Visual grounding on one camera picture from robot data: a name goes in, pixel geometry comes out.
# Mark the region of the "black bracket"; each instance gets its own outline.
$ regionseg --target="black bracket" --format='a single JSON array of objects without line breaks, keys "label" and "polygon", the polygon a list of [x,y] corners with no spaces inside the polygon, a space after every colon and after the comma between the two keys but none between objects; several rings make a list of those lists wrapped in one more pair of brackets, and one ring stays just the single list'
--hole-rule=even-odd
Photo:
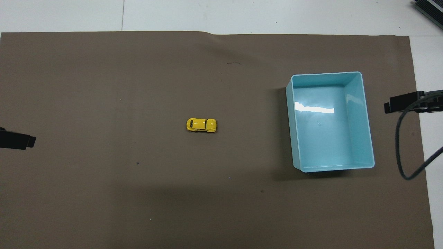
[{"label": "black bracket", "polygon": [[0,127],[0,148],[25,150],[34,147],[35,136],[10,132]]},{"label": "black bracket", "polygon": [[[389,102],[385,103],[385,113],[403,112],[404,109],[410,104],[432,93],[443,93],[443,90],[431,92],[416,91],[390,97]],[[437,97],[432,101],[421,103],[417,108],[414,108],[411,111],[416,113],[433,113],[443,111],[443,97]]]}]

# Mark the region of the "white floor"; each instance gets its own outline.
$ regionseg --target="white floor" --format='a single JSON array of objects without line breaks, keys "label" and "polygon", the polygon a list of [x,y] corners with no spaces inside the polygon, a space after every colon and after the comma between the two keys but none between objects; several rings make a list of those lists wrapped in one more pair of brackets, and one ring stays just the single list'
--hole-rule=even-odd
[{"label": "white floor", "polygon": [[[0,32],[121,30],[406,35],[417,89],[443,89],[443,30],[409,0],[0,0]],[[420,122],[428,157],[443,145],[443,112]],[[443,249],[443,158],[426,173],[435,248]]]}]

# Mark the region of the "brown surface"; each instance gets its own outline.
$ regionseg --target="brown surface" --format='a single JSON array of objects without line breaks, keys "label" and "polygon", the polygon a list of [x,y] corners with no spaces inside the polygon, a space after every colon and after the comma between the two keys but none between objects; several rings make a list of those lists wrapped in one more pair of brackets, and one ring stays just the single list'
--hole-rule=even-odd
[{"label": "brown surface", "polygon": [[[0,149],[1,248],[433,248],[425,173],[400,177],[383,113],[416,89],[408,37],[3,33],[0,69],[1,126],[37,137]],[[304,174],[284,87],[343,71],[376,166]],[[402,130],[416,167],[418,116]]]}]

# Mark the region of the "yellow toy car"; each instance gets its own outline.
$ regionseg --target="yellow toy car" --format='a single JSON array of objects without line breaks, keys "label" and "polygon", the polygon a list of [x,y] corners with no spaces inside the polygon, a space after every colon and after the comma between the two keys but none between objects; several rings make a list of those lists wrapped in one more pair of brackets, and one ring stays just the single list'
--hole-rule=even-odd
[{"label": "yellow toy car", "polygon": [[192,117],[186,122],[186,129],[193,132],[215,132],[217,121],[215,119],[203,119]]}]

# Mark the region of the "plastic container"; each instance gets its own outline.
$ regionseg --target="plastic container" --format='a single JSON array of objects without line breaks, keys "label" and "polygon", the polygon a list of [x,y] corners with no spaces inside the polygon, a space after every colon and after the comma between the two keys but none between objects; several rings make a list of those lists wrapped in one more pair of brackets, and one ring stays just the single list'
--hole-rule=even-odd
[{"label": "plastic container", "polygon": [[296,74],[286,99],[294,167],[303,172],[374,167],[360,72]]}]

